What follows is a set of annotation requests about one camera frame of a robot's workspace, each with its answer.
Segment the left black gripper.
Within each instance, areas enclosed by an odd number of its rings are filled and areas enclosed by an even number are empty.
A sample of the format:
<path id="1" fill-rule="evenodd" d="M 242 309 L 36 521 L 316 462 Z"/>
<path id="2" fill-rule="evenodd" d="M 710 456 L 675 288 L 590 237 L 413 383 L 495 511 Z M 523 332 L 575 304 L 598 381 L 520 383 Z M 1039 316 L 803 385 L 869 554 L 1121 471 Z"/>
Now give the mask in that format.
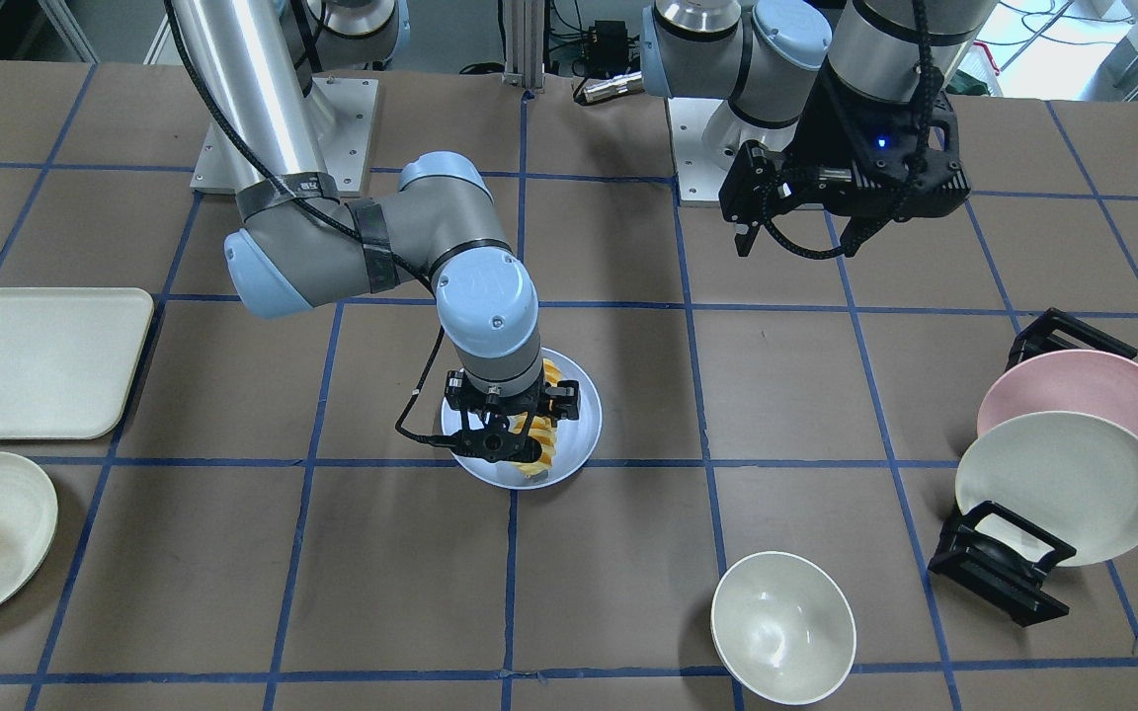
<path id="1" fill-rule="evenodd" d="M 894 198 L 905 185 L 921 134 L 912 99 L 889 104 L 861 96 L 834 69 L 820 69 L 795 135 L 780 152 L 745 141 L 719 191 L 723 220 L 735 229 L 740 258 L 753 253 L 767 216 L 765 187 L 782 171 L 793 172 L 787 197 L 772 195 L 772 215 L 817 202 L 850 217 L 839 238 L 841 255 L 852 258 L 863 243 L 887 226 Z"/>

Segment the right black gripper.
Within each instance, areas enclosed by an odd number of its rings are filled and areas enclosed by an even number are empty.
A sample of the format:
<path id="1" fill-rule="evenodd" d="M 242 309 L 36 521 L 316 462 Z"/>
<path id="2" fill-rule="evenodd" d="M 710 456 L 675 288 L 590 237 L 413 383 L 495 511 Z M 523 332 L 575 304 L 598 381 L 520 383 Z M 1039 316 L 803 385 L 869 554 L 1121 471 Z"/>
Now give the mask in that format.
<path id="1" fill-rule="evenodd" d="M 454 433 L 444 435 L 451 453 L 486 462 L 536 462 L 541 458 L 541 444 L 528 436 L 531 416 L 560 420 L 579 417 L 579 383 L 561 379 L 555 385 L 534 385 L 512 396 L 503 396 L 496 387 L 487 391 L 468 382 L 464 370 L 453 370 L 447 375 L 446 402 L 450 410 L 460 414 L 460 425 Z"/>

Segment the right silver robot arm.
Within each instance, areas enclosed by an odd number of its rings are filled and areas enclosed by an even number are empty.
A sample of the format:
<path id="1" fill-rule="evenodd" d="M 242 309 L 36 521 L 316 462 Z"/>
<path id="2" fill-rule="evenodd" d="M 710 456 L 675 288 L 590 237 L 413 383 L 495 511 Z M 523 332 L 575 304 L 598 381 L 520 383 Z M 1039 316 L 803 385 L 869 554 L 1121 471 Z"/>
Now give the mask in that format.
<path id="1" fill-rule="evenodd" d="M 282 319 L 417 282 L 434 297 L 455 431 L 411 440 L 547 471 L 556 425 L 582 415 L 582 386 L 549 365 L 541 300 L 512 253 L 486 182 L 457 152 L 426 152 L 391 197 L 343 199 L 269 1 L 167 1 L 170 32 L 204 106 L 236 152 L 241 226 L 224 257 L 236 294 Z"/>

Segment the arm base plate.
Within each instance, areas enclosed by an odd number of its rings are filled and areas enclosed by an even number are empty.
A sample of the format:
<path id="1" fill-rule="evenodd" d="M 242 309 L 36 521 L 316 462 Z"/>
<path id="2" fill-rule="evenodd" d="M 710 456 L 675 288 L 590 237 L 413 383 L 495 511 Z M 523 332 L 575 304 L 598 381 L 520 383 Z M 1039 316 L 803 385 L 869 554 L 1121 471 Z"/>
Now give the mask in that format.
<path id="1" fill-rule="evenodd" d="M 740 119 L 724 100 L 673 98 L 667 108 L 681 202 L 694 207 L 718 206 L 742 141 L 756 139 L 768 150 L 782 150 L 795 134 L 795 124 L 761 127 Z"/>
<path id="2" fill-rule="evenodd" d="M 315 78 L 304 99 L 325 174 L 333 177 L 340 198 L 365 193 L 366 151 L 376 118 L 374 78 Z M 191 189 L 203 195 L 233 197 L 263 177 L 254 171 L 216 124 L 211 124 L 193 168 Z"/>

